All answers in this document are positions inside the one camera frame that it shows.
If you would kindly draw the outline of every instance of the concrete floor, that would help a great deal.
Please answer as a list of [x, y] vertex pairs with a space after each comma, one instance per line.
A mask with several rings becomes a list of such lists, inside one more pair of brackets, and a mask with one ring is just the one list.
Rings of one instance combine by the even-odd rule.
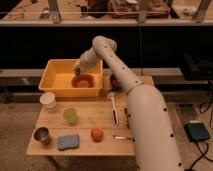
[[[184, 133], [182, 124], [188, 120], [198, 119], [206, 123], [209, 113], [203, 115], [184, 113], [176, 103], [168, 103], [169, 113], [176, 133], [183, 165], [188, 168], [199, 156], [196, 146], [190, 143]], [[40, 112], [38, 103], [0, 103], [0, 170], [56, 170], [42, 156], [26, 156], [26, 148]], [[213, 140], [208, 156], [213, 159]], [[136, 171], [134, 157], [57, 157], [63, 166], [71, 171]], [[212, 171], [213, 163], [202, 159], [196, 164], [197, 171]]]

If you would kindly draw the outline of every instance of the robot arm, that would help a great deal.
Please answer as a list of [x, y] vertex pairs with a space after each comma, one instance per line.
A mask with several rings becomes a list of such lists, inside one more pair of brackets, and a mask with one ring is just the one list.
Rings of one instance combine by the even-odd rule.
[[80, 57], [79, 67], [103, 58], [127, 94], [128, 119], [138, 170], [183, 171], [165, 100], [155, 87], [145, 85], [114, 53], [116, 42], [97, 36]]

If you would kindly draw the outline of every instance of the yellow plastic bin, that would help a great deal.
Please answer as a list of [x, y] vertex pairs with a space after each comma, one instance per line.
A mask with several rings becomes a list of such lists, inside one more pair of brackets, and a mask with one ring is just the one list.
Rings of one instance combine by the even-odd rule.
[[102, 60], [82, 74], [93, 77], [93, 87], [73, 87], [75, 77], [73, 66], [77, 59], [51, 59], [43, 72], [39, 90], [53, 92], [56, 97], [94, 97], [98, 96], [103, 85]]

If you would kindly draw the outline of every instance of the metal cup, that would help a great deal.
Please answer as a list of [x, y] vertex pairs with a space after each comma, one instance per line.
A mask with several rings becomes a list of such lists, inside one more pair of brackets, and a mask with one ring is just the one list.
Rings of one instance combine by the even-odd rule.
[[34, 132], [34, 139], [43, 145], [48, 145], [51, 142], [49, 130], [46, 127], [38, 128]]

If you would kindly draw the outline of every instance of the paper cup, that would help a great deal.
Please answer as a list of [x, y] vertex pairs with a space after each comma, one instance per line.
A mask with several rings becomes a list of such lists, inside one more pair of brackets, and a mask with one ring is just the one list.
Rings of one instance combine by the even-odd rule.
[[41, 95], [40, 103], [48, 111], [54, 111], [56, 109], [55, 94], [52, 92], [47, 92]]

